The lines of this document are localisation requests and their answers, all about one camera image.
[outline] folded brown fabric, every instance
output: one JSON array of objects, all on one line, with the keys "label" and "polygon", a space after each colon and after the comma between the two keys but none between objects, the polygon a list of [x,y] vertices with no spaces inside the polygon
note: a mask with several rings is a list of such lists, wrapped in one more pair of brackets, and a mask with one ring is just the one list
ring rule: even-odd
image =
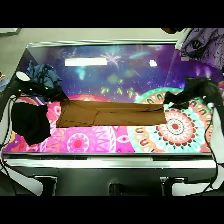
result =
[{"label": "folded brown fabric", "polygon": [[57,128],[166,123],[162,104],[66,100],[61,102],[61,109]]}]

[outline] glossy surface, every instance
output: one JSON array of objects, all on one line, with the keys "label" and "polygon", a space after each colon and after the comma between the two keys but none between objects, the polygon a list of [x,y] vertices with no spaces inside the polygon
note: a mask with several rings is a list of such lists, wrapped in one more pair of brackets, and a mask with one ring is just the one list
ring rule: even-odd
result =
[{"label": "glossy surface", "polygon": [[[99,64],[65,66],[66,59],[100,58]],[[26,72],[29,61],[50,64],[62,78],[62,88],[70,99],[162,103],[166,91],[178,93],[185,78],[207,77],[223,84],[220,71],[198,61],[182,62],[174,44],[132,44],[105,46],[29,47],[17,71]],[[87,60],[97,64],[97,60]],[[38,99],[25,99],[39,105]],[[165,108],[167,125],[151,127],[102,126],[56,129],[59,103],[48,103],[51,137],[28,146],[13,133],[5,148],[11,152],[51,153],[198,153],[209,152],[204,131],[210,122],[202,101],[191,101],[185,111]],[[212,127],[208,130],[209,140]]]}]

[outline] black cloth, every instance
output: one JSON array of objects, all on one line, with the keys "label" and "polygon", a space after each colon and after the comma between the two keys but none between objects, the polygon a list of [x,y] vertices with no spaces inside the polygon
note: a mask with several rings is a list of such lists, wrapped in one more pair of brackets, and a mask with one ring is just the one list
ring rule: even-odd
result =
[{"label": "black cloth", "polygon": [[50,137],[47,105],[14,103],[11,111],[12,130],[24,136],[28,145],[38,144]]}]

